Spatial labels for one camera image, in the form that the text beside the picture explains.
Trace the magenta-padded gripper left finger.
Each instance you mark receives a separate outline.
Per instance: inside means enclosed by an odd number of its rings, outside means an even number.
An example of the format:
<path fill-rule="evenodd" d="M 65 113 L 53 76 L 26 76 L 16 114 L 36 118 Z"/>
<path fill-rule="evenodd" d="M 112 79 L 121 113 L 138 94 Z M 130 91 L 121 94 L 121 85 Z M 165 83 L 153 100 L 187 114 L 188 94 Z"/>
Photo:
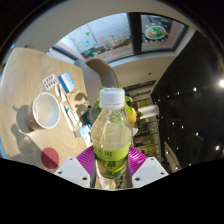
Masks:
<path fill-rule="evenodd" d="M 68 157 L 54 174 L 81 187 L 93 188 L 96 182 L 94 148 L 85 149 L 77 157 Z"/>

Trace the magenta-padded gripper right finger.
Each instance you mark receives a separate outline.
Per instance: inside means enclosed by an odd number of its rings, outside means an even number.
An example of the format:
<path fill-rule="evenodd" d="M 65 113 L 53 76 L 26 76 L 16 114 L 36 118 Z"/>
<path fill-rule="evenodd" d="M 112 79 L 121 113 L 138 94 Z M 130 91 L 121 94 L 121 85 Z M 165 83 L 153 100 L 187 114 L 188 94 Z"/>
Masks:
<path fill-rule="evenodd" d="M 168 176 L 155 157 L 146 157 L 133 146 L 128 153 L 128 171 L 132 188 L 140 188 Z"/>

